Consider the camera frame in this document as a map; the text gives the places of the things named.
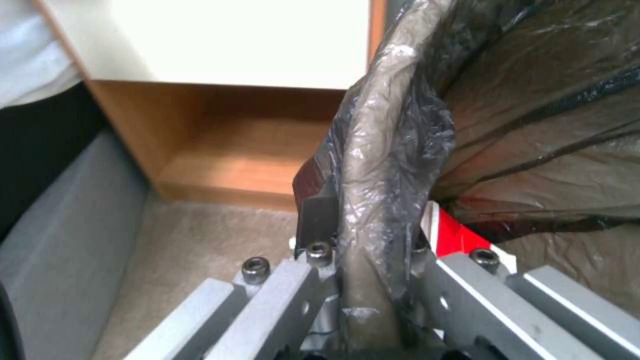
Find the white panel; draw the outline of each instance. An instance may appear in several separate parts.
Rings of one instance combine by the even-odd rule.
[[[93,79],[338,88],[367,66],[369,0],[42,0]]]

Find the plastic bag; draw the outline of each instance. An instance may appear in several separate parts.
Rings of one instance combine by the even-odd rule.
[[[404,5],[305,165],[315,170],[301,171],[331,177],[339,194],[338,260],[352,347],[401,341],[412,243],[445,162],[433,198],[489,240],[540,231],[527,223],[528,232],[512,232],[523,218],[557,224],[636,214],[634,182],[624,179],[640,176],[640,112],[631,98],[639,6]],[[522,259],[530,246],[511,250]]]
[[[554,265],[636,316],[638,24],[637,1],[558,2],[487,48],[445,96],[458,146],[432,194],[521,270]]]

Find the beige carpet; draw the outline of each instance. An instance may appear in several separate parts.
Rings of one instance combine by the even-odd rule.
[[[230,281],[250,256],[290,255],[296,214],[168,204],[148,197],[136,250],[94,360],[122,359],[205,278]]]

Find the gray fabric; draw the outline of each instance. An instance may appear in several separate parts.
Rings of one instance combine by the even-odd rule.
[[[0,247],[27,359],[88,359],[132,252],[147,185],[102,132]]]

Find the wooden panel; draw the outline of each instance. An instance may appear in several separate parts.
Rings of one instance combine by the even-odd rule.
[[[329,122],[250,117],[211,122],[208,131],[173,157],[159,184],[182,186],[171,188],[176,198],[256,207],[271,201],[269,208],[294,209],[293,177],[323,141]]]
[[[92,81],[91,90],[151,179],[198,133],[205,116],[199,86]]]
[[[371,0],[369,16],[369,61],[376,55],[378,45],[385,36],[385,19],[387,18],[387,0]]]

